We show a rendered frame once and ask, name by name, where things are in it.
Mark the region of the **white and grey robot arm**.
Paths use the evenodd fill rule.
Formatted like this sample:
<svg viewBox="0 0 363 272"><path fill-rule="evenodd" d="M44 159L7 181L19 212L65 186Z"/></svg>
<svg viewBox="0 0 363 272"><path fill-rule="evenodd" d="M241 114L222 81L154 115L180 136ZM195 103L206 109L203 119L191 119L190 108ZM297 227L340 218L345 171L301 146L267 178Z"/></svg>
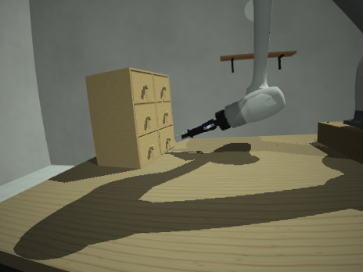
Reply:
<svg viewBox="0 0 363 272"><path fill-rule="evenodd" d="M363 0L333 1L363 33ZM273 116L286 105L281 90L267 85L272 3L253 0L253 80L244 98L225 107L225 117L233 128ZM363 56L356 72L354 118L343 123L363 129Z"/></svg>

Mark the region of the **tan wooden chest of drawers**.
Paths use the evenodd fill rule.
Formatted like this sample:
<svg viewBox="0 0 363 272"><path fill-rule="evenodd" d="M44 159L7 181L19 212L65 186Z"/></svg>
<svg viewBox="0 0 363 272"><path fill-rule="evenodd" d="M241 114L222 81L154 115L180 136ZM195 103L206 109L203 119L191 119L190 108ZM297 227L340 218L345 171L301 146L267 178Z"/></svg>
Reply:
<svg viewBox="0 0 363 272"><path fill-rule="evenodd" d="M157 129L137 135L134 105L155 103L156 108L157 102L171 102L171 90L169 81L170 99L156 100L153 79L154 100L134 102L131 71L164 76L169 80L168 75L131 67L85 77L98 166L142 169L173 148L162 154L160 152L160 155L155 159L141 166L138 137L157 131L160 147L158 129L172 126L173 118L172 123L158 127L156 113Z"/></svg>

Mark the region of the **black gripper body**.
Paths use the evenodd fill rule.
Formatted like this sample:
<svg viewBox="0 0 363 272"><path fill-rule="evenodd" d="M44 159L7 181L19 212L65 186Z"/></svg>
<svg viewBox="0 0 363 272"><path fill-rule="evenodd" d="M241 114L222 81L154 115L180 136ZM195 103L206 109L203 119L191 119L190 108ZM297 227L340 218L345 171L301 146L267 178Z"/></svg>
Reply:
<svg viewBox="0 0 363 272"><path fill-rule="evenodd" d="M223 130L223 131L231 128L231 126L228 124L228 121L225 117L224 110L216 112L215 117L216 117L216 120L214 120L210 123L207 123L207 125L211 125L212 123L214 124L214 126L210 127L209 129L214 128L216 126L219 126L221 128L221 130Z"/></svg>

